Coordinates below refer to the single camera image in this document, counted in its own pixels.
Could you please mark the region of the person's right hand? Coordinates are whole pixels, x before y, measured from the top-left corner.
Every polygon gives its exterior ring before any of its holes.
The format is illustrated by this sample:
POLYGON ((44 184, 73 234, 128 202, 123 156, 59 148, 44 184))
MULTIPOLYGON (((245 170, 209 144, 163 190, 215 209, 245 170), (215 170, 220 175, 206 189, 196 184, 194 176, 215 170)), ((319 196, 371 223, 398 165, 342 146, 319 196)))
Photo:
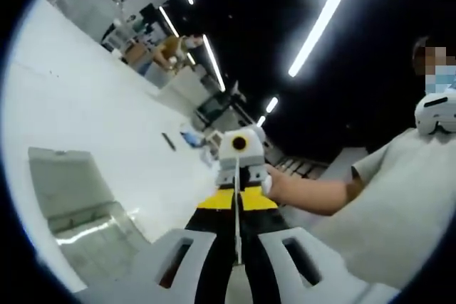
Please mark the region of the person's right hand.
POLYGON ((298 207, 303 179, 289 176, 270 164, 266 166, 266 170, 271 179, 271 186, 267 196, 279 204, 298 207))

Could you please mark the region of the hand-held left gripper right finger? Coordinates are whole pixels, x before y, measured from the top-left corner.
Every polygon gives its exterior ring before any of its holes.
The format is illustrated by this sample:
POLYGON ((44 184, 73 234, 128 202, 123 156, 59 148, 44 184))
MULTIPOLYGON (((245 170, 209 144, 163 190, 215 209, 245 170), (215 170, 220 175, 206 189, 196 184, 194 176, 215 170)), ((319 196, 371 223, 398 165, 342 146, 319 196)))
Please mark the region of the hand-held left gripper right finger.
POLYGON ((389 303, 399 291, 351 274, 343 258, 290 227, 258 189, 238 196, 242 261, 254 303, 389 303))

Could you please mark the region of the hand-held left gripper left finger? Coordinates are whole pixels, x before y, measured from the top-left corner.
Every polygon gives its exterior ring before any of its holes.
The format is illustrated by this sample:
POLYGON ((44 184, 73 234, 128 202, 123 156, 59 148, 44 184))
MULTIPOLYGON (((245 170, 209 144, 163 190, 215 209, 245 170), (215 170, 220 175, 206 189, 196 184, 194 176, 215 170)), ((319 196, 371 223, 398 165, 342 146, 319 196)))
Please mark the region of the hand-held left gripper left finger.
POLYGON ((128 273, 76 293, 80 303, 224 303, 234 253, 234 190, 218 189, 134 257, 128 273))

